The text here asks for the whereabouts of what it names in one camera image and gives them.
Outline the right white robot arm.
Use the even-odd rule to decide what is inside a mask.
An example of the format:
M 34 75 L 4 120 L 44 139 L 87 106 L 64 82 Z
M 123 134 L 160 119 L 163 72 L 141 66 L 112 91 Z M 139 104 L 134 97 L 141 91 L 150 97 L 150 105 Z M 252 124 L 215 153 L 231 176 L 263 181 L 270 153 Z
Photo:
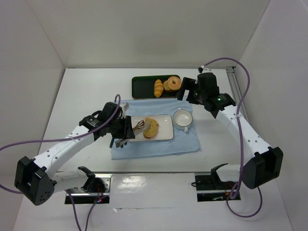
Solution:
M 197 79 L 184 77 L 177 93 L 178 100 L 183 99 L 185 91 L 189 92 L 186 99 L 189 103 L 202 105 L 242 145 L 242 182 L 246 187 L 255 189 L 279 176 L 282 150 L 272 148 L 264 141 L 237 111 L 238 106 L 233 98 L 227 93 L 220 93 L 213 73 L 199 74 Z

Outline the steel kitchen tongs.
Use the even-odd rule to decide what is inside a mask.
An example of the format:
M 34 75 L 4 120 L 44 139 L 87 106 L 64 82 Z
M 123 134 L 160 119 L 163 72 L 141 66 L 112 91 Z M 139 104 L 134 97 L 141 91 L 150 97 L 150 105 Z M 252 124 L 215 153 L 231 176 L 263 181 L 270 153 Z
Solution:
M 139 135 L 140 133 L 142 133 L 146 128 L 148 127 L 148 124 L 145 124 L 144 120 L 141 120 L 137 123 L 137 125 L 133 128 L 134 134 L 135 134 L 135 138 L 137 137 L 137 135 Z M 120 145 L 128 142 L 130 139 L 121 139 L 121 140 L 117 140 L 115 142 L 115 147 L 119 148 Z

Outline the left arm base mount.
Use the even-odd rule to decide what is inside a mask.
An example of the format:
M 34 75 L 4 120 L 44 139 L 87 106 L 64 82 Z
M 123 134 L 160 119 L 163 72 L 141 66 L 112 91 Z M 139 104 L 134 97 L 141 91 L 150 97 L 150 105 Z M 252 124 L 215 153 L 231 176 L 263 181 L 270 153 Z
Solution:
M 69 192 L 76 205 L 108 204 L 110 202 L 111 174 L 96 173 L 94 185 L 89 190 L 83 188 L 72 188 Z

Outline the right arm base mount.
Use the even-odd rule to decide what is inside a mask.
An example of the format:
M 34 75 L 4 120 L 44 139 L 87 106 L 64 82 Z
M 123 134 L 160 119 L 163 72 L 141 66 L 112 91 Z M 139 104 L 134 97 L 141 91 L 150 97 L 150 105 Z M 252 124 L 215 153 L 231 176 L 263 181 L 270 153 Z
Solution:
M 191 183 L 196 189 L 197 202 L 226 201 L 234 186 L 234 181 L 221 181 L 217 170 L 227 164 L 221 164 L 211 169 L 209 173 L 195 174 L 195 182 Z

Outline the brown bread slice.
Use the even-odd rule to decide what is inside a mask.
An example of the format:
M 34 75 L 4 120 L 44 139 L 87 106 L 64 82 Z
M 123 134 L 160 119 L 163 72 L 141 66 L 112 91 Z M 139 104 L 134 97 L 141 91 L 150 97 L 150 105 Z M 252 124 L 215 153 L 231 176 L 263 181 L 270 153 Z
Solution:
M 151 118 L 146 118 L 144 122 L 148 124 L 148 127 L 143 131 L 143 136 L 147 139 L 155 137 L 158 133 L 158 122 Z

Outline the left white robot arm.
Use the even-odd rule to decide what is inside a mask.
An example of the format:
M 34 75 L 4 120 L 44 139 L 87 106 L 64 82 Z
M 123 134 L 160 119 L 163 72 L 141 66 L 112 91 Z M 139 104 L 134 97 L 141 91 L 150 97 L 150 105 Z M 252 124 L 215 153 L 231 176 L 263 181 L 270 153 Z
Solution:
M 84 166 L 75 171 L 59 169 L 75 154 L 110 133 L 116 147 L 135 138 L 131 117 L 126 114 L 128 103 L 108 102 L 104 108 L 85 118 L 65 141 L 55 144 L 32 159 L 21 158 L 17 163 L 14 185 L 34 205 L 45 203 L 53 193 L 81 188 L 86 192 L 99 192 L 104 183 Z

